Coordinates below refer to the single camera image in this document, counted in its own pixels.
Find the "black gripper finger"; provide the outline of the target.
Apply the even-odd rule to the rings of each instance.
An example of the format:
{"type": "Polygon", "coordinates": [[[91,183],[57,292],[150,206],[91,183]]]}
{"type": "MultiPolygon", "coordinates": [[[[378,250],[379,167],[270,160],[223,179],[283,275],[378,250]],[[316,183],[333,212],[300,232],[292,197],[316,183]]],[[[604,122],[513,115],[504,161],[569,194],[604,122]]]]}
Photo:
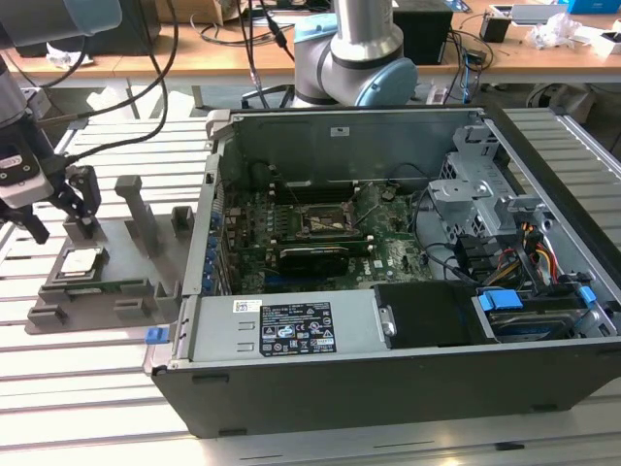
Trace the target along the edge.
{"type": "Polygon", "coordinates": [[[10,222],[26,230],[39,245],[44,244],[49,238],[48,230],[34,214],[31,205],[12,208],[4,200],[0,200],[0,215],[2,222],[10,222]]]}
{"type": "Polygon", "coordinates": [[[79,228],[93,228],[101,205],[95,169],[90,165],[65,167],[58,163],[50,168],[50,183],[50,203],[79,228]]]}

